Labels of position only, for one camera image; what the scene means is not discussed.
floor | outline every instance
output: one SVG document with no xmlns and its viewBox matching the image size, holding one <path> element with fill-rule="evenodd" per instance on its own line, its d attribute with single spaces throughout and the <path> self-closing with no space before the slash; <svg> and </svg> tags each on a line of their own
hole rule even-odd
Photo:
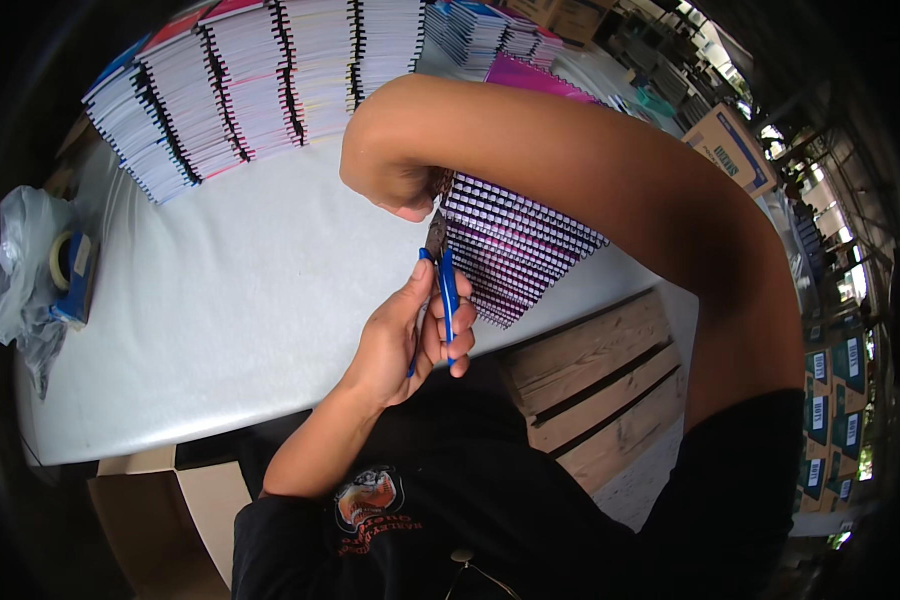
<svg viewBox="0 0 900 600">
<path fill-rule="evenodd" d="M 689 372 L 693 338 L 697 328 L 697 297 L 668 281 L 656 286 L 670 322 L 673 342 Z M 684 418 L 679 418 L 656 443 L 623 472 L 593 494 L 593 500 L 615 521 L 639 531 L 677 463 L 684 438 Z"/>
</svg>

clear plastic bag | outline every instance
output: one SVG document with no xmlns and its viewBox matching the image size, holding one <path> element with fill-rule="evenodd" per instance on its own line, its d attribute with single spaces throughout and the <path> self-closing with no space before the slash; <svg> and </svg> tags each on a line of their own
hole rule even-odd
<svg viewBox="0 0 900 600">
<path fill-rule="evenodd" d="M 50 273 L 54 240 L 74 221 L 70 203 L 26 185 L 0 201 L 0 343 L 17 350 L 42 400 L 67 325 L 50 316 L 60 291 Z"/>
</svg>

purple notebook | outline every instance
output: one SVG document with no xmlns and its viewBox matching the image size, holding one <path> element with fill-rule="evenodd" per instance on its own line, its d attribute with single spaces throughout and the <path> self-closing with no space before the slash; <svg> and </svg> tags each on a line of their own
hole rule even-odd
<svg viewBox="0 0 900 600">
<path fill-rule="evenodd" d="M 488 83 L 602 104 L 566 80 L 497 54 Z M 561 212 L 464 173 L 453 174 L 440 204 L 454 266 L 473 284 L 480 318 L 508 328 L 573 265 L 610 243 Z"/>
</svg>

hand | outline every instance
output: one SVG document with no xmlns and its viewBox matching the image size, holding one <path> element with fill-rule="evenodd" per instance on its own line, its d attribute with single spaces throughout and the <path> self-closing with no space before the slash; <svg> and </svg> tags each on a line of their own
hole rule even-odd
<svg viewBox="0 0 900 600">
<path fill-rule="evenodd" d="M 360 104 L 343 135 L 339 178 L 377 207 L 420 223 L 433 211 L 435 184 L 443 169 L 389 161 L 387 142 L 380 136 L 399 126 L 399 110 L 388 106 L 401 93 L 405 80 L 414 77 L 396 78 Z"/>
<path fill-rule="evenodd" d="M 473 349 L 472 327 L 477 320 L 477 309 L 466 298 L 473 293 L 473 288 L 467 278 L 456 271 L 456 293 L 459 295 L 459 306 L 453 315 L 456 338 L 448 346 L 444 303 L 434 281 L 434 263 L 418 260 L 407 283 L 387 298 L 363 326 L 357 354 L 337 388 L 347 389 L 355 398 L 383 410 L 412 396 L 442 359 L 450 357 L 456 361 L 450 367 L 450 375 L 464 376 L 470 365 L 467 353 Z M 420 327 L 416 369 L 413 377 L 408 378 L 410 361 L 414 360 L 417 346 L 417 316 L 428 295 L 432 297 Z"/>
</svg>

blue pliers handle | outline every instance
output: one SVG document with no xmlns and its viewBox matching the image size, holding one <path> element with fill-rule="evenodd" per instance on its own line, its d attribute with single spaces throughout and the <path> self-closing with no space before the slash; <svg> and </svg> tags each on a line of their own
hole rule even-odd
<svg viewBox="0 0 900 600">
<path fill-rule="evenodd" d="M 453 316 L 460 306 L 460 298 L 457 296 L 457 280 L 453 270 L 453 249 L 447 247 L 443 256 L 434 258 L 426 247 L 420 248 L 420 258 L 426 258 L 436 263 L 436 285 L 440 290 L 440 299 L 443 301 L 443 326 L 446 329 L 446 343 L 450 346 L 454 338 L 457 337 L 453 332 Z M 413 357 L 409 361 L 409 371 L 407 378 L 412 378 L 417 370 L 417 354 L 420 351 L 420 333 L 423 325 L 423 319 L 426 316 L 427 309 L 430 307 L 430 300 L 427 299 L 420 307 L 420 313 L 416 317 L 416 345 L 413 348 Z M 453 366 L 454 359 L 447 356 L 447 365 Z"/>
</svg>

